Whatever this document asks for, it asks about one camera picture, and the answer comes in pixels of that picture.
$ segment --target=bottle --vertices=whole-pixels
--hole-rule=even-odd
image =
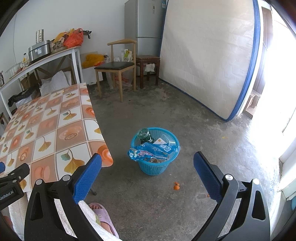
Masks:
[[[29,66],[29,64],[30,64],[29,57],[28,57],[27,53],[24,53],[24,57],[22,59],[22,65],[24,67],[27,67],[27,66]]]
[[[4,85],[4,78],[2,75],[3,71],[0,72],[0,87],[2,87]]]
[[[137,137],[140,139],[141,144],[145,142],[153,144],[155,142],[154,138],[151,136],[151,133],[147,128],[140,130],[137,134]]]

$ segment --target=mattress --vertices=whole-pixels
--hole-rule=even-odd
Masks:
[[[249,88],[259,39],[257,0],[169,0],[160,78],[229,121]]]

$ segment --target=white towel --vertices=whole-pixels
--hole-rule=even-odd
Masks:
[[[31,196],[31,191],[25,193],[25,195],[21,199],[17,200],[16,202],[14,202],[9,206],[9,214],[13,224],[13,229],[16,232],[16,234],[19,236],[19,238],[23,241],[24,241],[25,216],[26,216],[28,200],[30,199],[30,196]],[[75,233],[73,232],[69,224],[69,221],[67,220],[67,217],[62,208],[62,204],[60,200],[55,199],[54,202],[59,214],[59,218],[61,219],[61,222],[64,226],[66,233],[76,237]],[[90,207],[84,201],[80,201],[78,205],[81,208],[84,215],[86,216],[87,220],[90,222],[90,224],[93,226],[93,228],[96,230],[96,232],[100,235],[100,237],[104,241],[122,241],[121,239],[118,239],[111,233],[107,232],[105,229],[103,229],[100,225],[96,223],[95,213],[90,209]]]

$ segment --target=plastic bottle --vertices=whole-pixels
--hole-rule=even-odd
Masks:
[[[28,57],[27,53],[24,53],[24,58],[22,59],[22,65],[24,67],[27,67],[27,66],[29,66],[29,64],[30,64],[29,57]]]

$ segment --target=blue gripper pad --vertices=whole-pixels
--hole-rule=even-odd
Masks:
[[[221,195],[221,182],[219,182],[211,167],[199,152],[194,154],[193,165],[211,199],[216,200],[217,203],[220,203],[223,199]]]
[[[74,185],[73,199],[76,204],[86,198],[91,186],[102,167],[102,159],[99,154],[93,155],[86,164],[86,168]]]
[[[0,173],[5,171],[5,164],[3,162],[0,162]]]

